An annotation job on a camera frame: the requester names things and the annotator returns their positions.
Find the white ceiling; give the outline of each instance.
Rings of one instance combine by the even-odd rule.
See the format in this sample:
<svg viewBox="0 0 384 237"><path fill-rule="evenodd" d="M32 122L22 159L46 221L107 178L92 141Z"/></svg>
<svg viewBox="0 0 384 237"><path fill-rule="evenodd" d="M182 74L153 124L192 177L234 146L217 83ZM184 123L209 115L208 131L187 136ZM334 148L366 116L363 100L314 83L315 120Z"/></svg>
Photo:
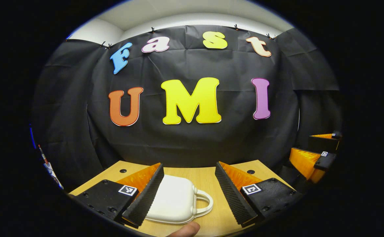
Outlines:
<svg viewBox="0 0 384 237"><path fill-rule="evenodd" d="M280 31L293 28L269 10L246 0L129 0L98 15L98 18L126 31L152 20L185 13L229 14L258 21Z"/></svg>

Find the wooden table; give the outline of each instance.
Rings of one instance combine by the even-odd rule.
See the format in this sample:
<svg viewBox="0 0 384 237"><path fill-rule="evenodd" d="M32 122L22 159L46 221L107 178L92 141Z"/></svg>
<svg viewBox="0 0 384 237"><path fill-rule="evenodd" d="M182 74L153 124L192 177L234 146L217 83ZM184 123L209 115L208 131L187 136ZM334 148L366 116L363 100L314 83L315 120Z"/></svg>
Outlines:
<svg viewBox="0 0 384 237"><path fill-rule="evenodd" d="M236 164L232 166L242 171L254 170L255 173L253 175L262 180L274 177L282 181L283 183L287 184L284 180L282 180L282 178L280 178L278 175L276 175L273 171L271 171L269 168L267 168L264 164L262 164L258 160ZM96 177L92 178L91 180L87 181L83 185L79 186L78 188L70 192L70 194L78 195L103 179L116 182L146 167L148 166L118 161L117 163L109 167L107 170L103 171L102 173L98 174ZM120 172L121 169L125 169L127 171L125 173L121 173ZM223 235L234 233L243 229L240 225L237 224L236 220L234 219L233 213L228 207L227 200L223 195L219 182L214 173L215 173L215 167L208 167L208 168L164 167L164 174L169 174L177 177L184 177L191 180L195 185L195 187L207 192L209 195L211 195L211 197L214 200L213 210L210 213L194 219L194 222L197 222L199 225L201 225L201 229L199 230L196 237L223 236ZM197 200L197 208L202 208L205 206L207 206L206 202ZM182 225L163 224L163 223L152 222L149 220L144 220L142 225L135 230L143 232L145 234L157 236L157 237L165 237L170 233L177 231L181 227Z"/></svg>

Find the white bag handle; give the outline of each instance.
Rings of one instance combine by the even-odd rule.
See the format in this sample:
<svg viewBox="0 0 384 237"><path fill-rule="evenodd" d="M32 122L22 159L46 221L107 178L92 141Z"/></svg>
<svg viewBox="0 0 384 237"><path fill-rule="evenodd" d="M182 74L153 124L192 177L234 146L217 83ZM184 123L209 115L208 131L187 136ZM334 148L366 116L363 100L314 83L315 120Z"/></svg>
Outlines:
<svg viewBox="0 0 384 237"><path fill-rule="evenodd" d="M214 204L213 199L206 192L204 192L202 190L198 190L198 192L196 192L196 195L197 195L196 199L202 199L202 200L208 202L209 204L207 207L198 208L196 210L195 218L200 217L200 216L204 216L205 214L209 213L213 209L213 204Z"/></svg>

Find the yellow letter m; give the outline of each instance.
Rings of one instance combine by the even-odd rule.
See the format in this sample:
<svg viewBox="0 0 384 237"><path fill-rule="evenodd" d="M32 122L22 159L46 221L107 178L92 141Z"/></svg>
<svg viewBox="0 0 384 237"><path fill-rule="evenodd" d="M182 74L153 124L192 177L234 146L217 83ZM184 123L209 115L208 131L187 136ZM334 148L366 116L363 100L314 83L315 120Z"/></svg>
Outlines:
<svg viewBox="0 0 384 237"><path fill-rule="evenodd" d="M189 95L182 82L169 80L161 84L166 91L166 117L164 124L179 124L181 118L177 116L179 107L186 122L190 123L199 105L199 114L196 117L198 123L218 123L221 115L217 111L216 88L219 85L217 78L201 78L196 84L192 95Z"/></svg>

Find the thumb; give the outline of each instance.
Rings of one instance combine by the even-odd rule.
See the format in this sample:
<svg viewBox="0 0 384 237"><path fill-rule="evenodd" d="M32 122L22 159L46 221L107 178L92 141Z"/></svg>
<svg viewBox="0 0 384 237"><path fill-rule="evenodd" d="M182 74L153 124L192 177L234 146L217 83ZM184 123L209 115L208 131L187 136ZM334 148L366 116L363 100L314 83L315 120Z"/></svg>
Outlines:
<svg viewBox="0 0 384 237"><path fill-rule="evenodd" d="M198 223L189 222L178 231L171 233L167 237L193 237L198 233L200 228L201 226Z"/></svg>

